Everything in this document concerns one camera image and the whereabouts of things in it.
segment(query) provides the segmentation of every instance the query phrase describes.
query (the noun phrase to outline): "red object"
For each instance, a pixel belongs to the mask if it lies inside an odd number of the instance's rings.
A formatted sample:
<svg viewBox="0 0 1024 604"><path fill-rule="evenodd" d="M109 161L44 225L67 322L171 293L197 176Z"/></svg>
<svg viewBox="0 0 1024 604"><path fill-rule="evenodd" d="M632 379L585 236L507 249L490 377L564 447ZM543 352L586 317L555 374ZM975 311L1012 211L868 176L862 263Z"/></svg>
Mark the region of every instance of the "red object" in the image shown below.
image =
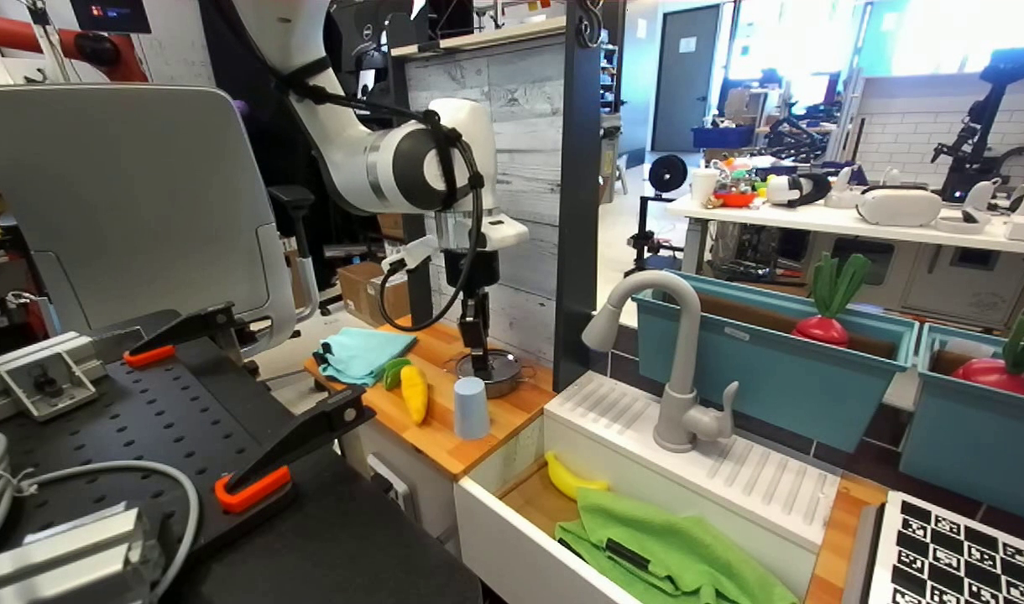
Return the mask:
<svg viewBox="0 0 1024 604"><path fill-rule="evenodd" d="M247 511L269 503L272 496L284 492L291 484L291 475L290 475L290 467L275 467L272 475L252 481L241 489L229 489L229 484L231 484L231 478L219 478L210 486L219 511L247 513Z"/></svg>
<svg viewBox="0 0 1024 604"><path fill-rule="evenodd" d="M804 336L804 340L812 340L812 343L848 350L848 331L834 317L798 318L798 326L791 326L791 331Z"/></svg>
<svg viewBox="0 0 1024 604"><path fill-rule="evenodd" d="M175 347L157 347L157 350L147 350L147 352L123 352L120 363L128 369L151 369L151 366L163 366L175 358Z"/></svg>
<svg viewBox="0 0 1024 604"><path fill-rule="evenodd" d="M1024 395L1024 377L1012 374L1005 358L968 358L955 377Z"/></svg>
<svg viewBox="0 0 1024 604"><path fill-rule="evenodd" d="M72 62L81 62L81 54L78 54L78 34L81 31L58 31L58 34L60 34L65 54ZM116 62L109 63L109 69L98 69L98 70L103 70L112 82L147 82L147 75L142 69L142 56L134 51L134 41L123 38L123 34L112 34L112 43L116 51ZM0 16L0 48L41 54L34 24Z"/></svg>
<svg viewBox="0 0 1024 604"><path fill-rule="evenodd" d="M717 207L748 207L754 201L752 192L717 192L714 196Z"/></svg>

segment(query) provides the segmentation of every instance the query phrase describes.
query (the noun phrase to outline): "floor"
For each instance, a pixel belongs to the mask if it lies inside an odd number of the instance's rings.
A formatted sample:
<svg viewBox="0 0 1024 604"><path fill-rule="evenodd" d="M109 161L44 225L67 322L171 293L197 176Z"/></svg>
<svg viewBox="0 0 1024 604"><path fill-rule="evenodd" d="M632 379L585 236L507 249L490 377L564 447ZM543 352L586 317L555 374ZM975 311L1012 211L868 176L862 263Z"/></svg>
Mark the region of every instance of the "floor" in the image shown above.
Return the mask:
<svg viewBox="0 0 1024 604"><path fill-rule="evenodd" d="M626 170L626 188L614 186L614 201L602 206L602 231L598 231L598 305L607 299L607 293L626 279L626 273L635 267L635 249L627 239L638 231L638 206L641 196L652 192L643 182L648 166ZM671 206L648 206L648 231L657 239L667 239L683 249L686 239L686 214L671 211ZM638 308L627 305L621 311L621 326L638 326Z"/></svg>

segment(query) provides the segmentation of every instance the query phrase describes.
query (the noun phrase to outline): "yellow banana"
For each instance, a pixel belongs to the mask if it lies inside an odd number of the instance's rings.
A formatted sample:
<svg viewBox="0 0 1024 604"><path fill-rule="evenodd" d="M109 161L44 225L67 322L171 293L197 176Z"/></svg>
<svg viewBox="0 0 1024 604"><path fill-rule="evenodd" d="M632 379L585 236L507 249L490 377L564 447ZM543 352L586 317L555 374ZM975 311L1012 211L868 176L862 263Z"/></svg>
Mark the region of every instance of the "yellow banana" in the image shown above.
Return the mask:
<svg viewBox="0 0 1024 604"><path fill-rule="evenodd" d="M607 481L585 481L555 454L546 454L543 459L546 459L546 481L571 499L576 499L581 489L607 489Z"/></svg>
<svg viewBox="0 0 1024 604"><path fill-rule="evenodd" d="M429 384L415 366L403 366L401 386L403 386L405 418L421 428L422 418L429 414Z"/></svg>

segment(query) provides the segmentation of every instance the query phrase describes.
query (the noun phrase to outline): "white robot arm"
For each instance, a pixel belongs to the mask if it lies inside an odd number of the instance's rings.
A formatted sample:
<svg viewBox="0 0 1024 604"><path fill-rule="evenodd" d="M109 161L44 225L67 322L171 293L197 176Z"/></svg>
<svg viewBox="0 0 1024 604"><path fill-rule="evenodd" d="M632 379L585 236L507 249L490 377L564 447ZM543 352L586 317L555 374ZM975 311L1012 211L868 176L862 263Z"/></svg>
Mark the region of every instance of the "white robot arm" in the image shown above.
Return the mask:
<svg viewBox="0 0 1024 604"><path fill-rule="evenodd" d="M345 206L368 214L436 214L440 249L471 249L474 188L480 186L480 244L507 249L528 231L507 214L494 214L494 188L471 176L494 176L494 136L487 109L471 102L433 102L440 127L405 120L392 131L368 131L351 109L322 48L330 0L231 0L239 20L264 63L291 84L291 109L313 136L330 179ZM452 179L443 179L440 145L448 127L464 138L452 149Z"/></svg>

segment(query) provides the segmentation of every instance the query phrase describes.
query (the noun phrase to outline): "red cable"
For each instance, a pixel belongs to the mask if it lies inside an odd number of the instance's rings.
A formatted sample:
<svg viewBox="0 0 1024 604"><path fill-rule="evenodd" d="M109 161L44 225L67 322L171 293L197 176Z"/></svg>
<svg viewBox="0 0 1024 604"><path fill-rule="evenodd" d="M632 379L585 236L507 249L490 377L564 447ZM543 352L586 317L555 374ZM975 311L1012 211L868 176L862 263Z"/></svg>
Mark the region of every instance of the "red cable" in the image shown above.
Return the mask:
<svg viewBox="0 0 1024 604"><path fill-rule="evenodd" d="M81 54L78 54L81 31L58 31L58 34L60 34L65 56L81 62ZM120 34L109 34L109 38L116 51L116 62L109 69L98 69L98 70L103 70L112 82L147 82L142 56L134 51L134 41L120 38ZM0 16L0 48L41 54L34 24Z"/></svg>

